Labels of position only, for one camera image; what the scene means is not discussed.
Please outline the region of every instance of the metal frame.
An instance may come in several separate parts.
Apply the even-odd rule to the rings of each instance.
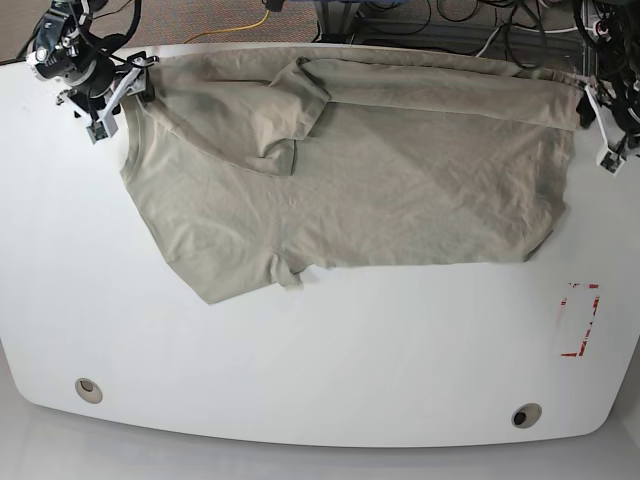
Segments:
[[[477,50],[481,48],[495,30],[495,27],[482,27],[450,22],[432,22],[428,29],[413,35],[398,36],[397,33],[417,30],[422,24],[411,20],[364,18],[358,31],[354,31],[354,20],[360,9],[360,0],[315,1],[321,39],[327,43],[365,44],[367,42],[399,42],[409,47],[440,47],[454,50]],[[585,24],[591,23],[592,12],[585,8]],[[510,33],[510,44],[514,50],[524,54],[539,52],[537,32],[513,29]],[[504,39],[498,35],[491,48],[504,47]],[[579,34],[550,35],[547,37],[547,48],[551,55],[570,59],[571,63],[583,75],[595,73],[596,62],[591,49],[584,45]]]

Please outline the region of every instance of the yellow cable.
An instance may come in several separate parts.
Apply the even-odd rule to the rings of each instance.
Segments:
[[[258,23],[254,23],[253,25],[245,25],[244,27],[223,28],[221,30],[211,30],[210,32],[198,33],[193,37],[189,37],[187,40],[185,40],[184,43],[191,43],[196,38],[204,37],[206,35],[213,35],[215,33],[239,32],[240,30],[249,30],[251,28],[256,28],[262,25],[267,20],[268,17],[269,17],[269,10],[266,11],[266,13],[264,14],[264,17],[262,17],[262,20],[260,20]]]

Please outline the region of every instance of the robotic arm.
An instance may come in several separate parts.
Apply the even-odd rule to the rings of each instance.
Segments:
[[[597,120],[604,139],[598,163],[616,175],[627,156],[637,155],[640,147],[640,2],[573,0],[573,16],[578,33],[597,60],[578,112],[583,126]],[[593,28],[585,26],[583,19],[593,21]],[[621,137],[618,131],[605,129],[601,107],[611,112]]]
[[[133,20],[125,34],[100,38],[90,28],[94,14],[107,3],[53,0],[36,25],[27,56],[39,79],[60,78],[69,87],[58,95],[58,105],[66,105],[83,120],[94,143],[115,135],[118,126],[114,115],[120,112],[119,103],[125,95],[137,95],[143,102],[155,99],[147,70],[158,58],[147,58],[145,52],[126,59],[114,55],[136,32],[142,0],[134,0]]]

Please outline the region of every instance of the t-shirt sleeve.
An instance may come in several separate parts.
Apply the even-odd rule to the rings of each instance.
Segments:
[[[205,302],[218,303],[243,293],[279,283],[300,284],[286,261],[268,249],[241,250],[220,255],[215,248],[167,262]]]
[[[299,63],[271,83],[209,81],[207,66],[196,59],[161,64],[152,69],[157,100],[143,108],[217,161],[289,176],[295,140],[307,136],[329,101]]]

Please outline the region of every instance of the wrinkled fabric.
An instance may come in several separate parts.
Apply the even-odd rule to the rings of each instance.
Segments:
[[[125,185],[206,302],[309,265],[521,262],[564,211],[570,77],[350,48],[166,59],[124,102]]]

